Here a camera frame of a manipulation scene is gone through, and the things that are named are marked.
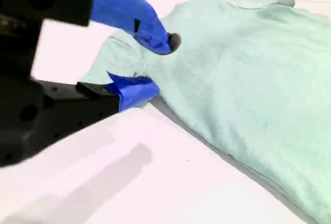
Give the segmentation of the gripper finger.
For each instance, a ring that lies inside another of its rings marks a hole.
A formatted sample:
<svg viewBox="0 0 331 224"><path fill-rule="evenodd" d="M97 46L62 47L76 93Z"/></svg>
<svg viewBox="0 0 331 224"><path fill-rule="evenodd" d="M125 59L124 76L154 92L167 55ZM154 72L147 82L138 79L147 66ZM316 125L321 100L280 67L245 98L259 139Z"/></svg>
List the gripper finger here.
<svg viewBox="0 0 331 224"><path fill-rule="evenodd" d="M137 107L159 95L147 77L106 74L107 84L75 85L43 82L42 140L50 145L116 113Z"/></svg>
<svg viewBox="0 0 331 224"><path fill-rule="evenodd" d="M98 22L125 31L159 55L173 53L181 43L178 34L166 31L146 0L1 0L1 12L80 26Z"/></svg>

